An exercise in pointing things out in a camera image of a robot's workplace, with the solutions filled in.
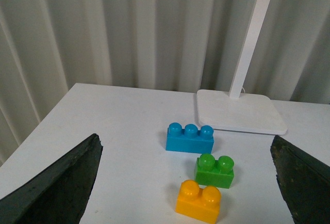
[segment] toy block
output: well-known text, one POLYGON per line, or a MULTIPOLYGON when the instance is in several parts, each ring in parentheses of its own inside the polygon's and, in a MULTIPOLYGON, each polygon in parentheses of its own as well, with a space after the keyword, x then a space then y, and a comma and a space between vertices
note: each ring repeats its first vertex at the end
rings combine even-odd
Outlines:
POLYGON ((186 125, 173 122, 167 131, 166 150, 187 153, 211 153, 214 138, 212 127, 205 125, 199 131, 194 124, 186 125))
POLYGON ((202 154, 197 158, 195 180, 201 185, 212 185, 229 189, 234 179, 234 161, 228 156, 215 160, 211 154, 202 154))
POLYGON ((214 186, 201 189, 196 181, 181 183, 175 211, 210 224, 217 222, 220 213, 221 193, 214 186))

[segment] white curtain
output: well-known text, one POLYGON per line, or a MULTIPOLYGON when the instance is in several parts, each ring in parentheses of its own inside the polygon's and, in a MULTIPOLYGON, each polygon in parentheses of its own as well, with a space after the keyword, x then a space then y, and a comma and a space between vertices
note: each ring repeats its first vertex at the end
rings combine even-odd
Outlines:
MULTIPOLYGON (((0 0, 0 165, 76 83, 228 91, 255 0, 0 0)), ((330 0, 271 0, 244 83, 330 103, 330 0)))

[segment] desk lamp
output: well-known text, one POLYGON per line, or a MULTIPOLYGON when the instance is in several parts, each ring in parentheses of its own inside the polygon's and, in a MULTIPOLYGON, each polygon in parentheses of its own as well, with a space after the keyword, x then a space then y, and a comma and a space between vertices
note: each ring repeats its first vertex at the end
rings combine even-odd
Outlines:
POLYGON ((271 100, 264 95, 241 93, 254 48, 270 0, 256 0, 245 43, 229 92, 199 90, 197 112, 200 125, 214 129, 283 135, 287 127, 271 100))

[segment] green lego brick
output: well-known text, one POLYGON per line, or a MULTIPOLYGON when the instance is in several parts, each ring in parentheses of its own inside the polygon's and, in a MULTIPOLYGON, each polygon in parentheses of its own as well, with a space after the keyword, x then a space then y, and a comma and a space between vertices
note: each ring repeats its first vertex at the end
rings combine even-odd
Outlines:
POLYGON ((229 156, 215 160, 213 155, 204 153, 197 158, 195 181, 200 185, 212 185, 229 189, 234 179, 234 161, 229 156))

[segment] yellow toy block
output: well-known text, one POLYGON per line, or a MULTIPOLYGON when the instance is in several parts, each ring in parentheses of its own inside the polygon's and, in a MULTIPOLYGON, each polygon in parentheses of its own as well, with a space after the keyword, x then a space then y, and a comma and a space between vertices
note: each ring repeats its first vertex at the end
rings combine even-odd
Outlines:
POLYGON ((185 180, 176 201, 177 213, 210 224, 217 222, 220 213, 221 193, 214 186, 201 189, 194 180, 185 180))

